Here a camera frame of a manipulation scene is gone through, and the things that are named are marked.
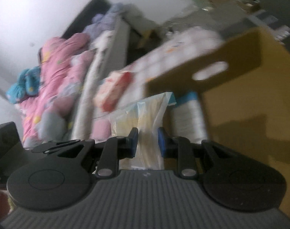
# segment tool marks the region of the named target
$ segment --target brown cardboard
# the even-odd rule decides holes
[[[228,69],[194,81],[198,70],[226,61]],[[150,81],[146,95],[196,91],[210,138],[280,171],[287,192],[280,209],[290,216],[290,54],[261,28]]]

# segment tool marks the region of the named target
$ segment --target pink pillow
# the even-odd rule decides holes
[[[95,140],[107,140],[111,136],[111,124],[108,119],[95,120],[92,126],[90,138]]]

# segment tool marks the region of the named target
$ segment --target pink blanket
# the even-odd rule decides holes
[[[30,149],[43,141],[61,140],[67,130],[65,116],[73,107],[94,51],[84,51],[89,37],[76,33],[70,39],[48,40],[42,48],[40,89],[37,97],[20,104],[23,114],[23,146]]]

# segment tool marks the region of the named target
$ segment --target gray ribbed surface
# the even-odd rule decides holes
[[[211,201],[195,181],[172,171],[121,171],[98,182],[78,204],[55,212],[17,209],[2,225],[7,229],[196,228],[289,229],[277,209],[239,213]]]

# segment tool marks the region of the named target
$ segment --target red and white package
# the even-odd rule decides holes
[[[112,112],[131,81],[132,73],[130,71],[112,71],[99,87],[93,99],[94,105],[103,112]]]

